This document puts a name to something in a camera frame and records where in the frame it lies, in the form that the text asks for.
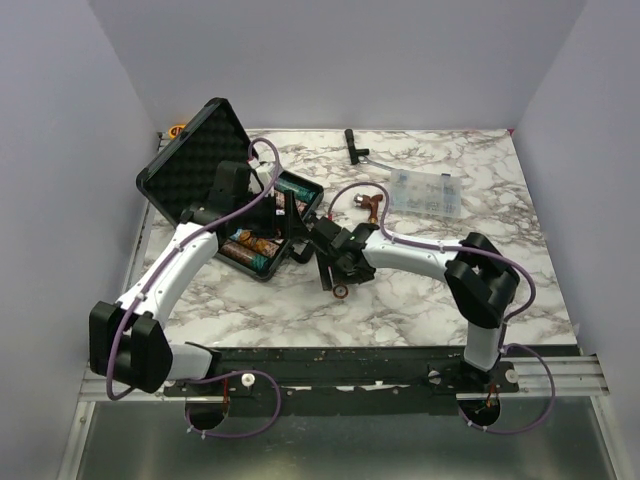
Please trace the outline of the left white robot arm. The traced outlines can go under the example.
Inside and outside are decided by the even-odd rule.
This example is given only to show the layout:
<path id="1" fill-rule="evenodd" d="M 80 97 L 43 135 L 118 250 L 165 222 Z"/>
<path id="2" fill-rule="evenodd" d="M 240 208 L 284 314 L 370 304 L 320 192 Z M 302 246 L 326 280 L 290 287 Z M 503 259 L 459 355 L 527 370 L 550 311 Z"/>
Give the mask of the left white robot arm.
<path id="1" fill-rule="evenodd" d="M 214 352 L 165 336 L 175 304 L 240 233 L 269 242 L 290 238 L 288 221 L 303 217 L 319 191 L 279 166 L 221 162 L 206 195 L 183 209 L 169 244 L 143 277 L 116 302 L 99 302 L 90 312 L 90 368 L 105 377 L 108 398 L 153 393 L 175 380 L 187 380 L 201 395 L 214 393 L 222 380 Z"/>

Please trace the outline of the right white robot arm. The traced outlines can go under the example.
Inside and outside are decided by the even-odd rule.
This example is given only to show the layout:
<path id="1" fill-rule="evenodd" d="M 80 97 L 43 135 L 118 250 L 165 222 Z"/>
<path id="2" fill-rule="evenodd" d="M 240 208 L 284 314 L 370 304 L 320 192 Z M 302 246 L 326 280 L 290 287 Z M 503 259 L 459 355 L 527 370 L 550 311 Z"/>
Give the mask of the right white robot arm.
<path id="1" fill-rule="evenodd" d="M 311 228 L 323 288 L 344 296 L 349 285 L 375 278 L 379 269 L 409 272 L 449 287 L 468 322 L 460 379 L 480 392 L 496 380 L 504 316 L 520 277 L 484 235 L 472 232 L 460 241 L 428 244 L 410 236 L 394 236 L 381 227 L 361 223 L 354 230 L 323 217 Z"/>

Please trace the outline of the orange poker chip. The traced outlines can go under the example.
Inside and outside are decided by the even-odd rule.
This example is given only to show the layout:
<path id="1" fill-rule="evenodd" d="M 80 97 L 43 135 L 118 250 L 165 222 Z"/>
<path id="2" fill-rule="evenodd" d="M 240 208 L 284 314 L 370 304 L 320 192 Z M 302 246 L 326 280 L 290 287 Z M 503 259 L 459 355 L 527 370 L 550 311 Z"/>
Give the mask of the orange poker chip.
<path id="1" fill-rule="evenodd" d="M 344 284 L 336 284 L 332 288 L 332 294 L 337 299 L 345 299 L 349 295 L 349 289 Z"/>

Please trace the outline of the black poker chip case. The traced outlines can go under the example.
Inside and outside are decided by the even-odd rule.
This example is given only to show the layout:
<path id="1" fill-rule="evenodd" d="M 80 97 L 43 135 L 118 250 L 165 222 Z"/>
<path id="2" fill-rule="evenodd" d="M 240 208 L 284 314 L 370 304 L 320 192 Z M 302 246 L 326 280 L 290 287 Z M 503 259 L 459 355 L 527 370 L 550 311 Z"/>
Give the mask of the black poker chip case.
<path id="1" fill-rule="evenodd" d="M 177 264 L 200 250 L 256 280 L 273 277 L 286 257 L 309 261 L 282 237 L 284 192 L 292 191 L 302 219 L 313 220 L 321 185 L 260 159 L 228 100 L 214 98 L 137 176 L 139 191 L 173 225 L 170 247 Z M 258 238 L 239 228 L 239 217 L 262 198 L 274 197 L 278 234 Z"/>

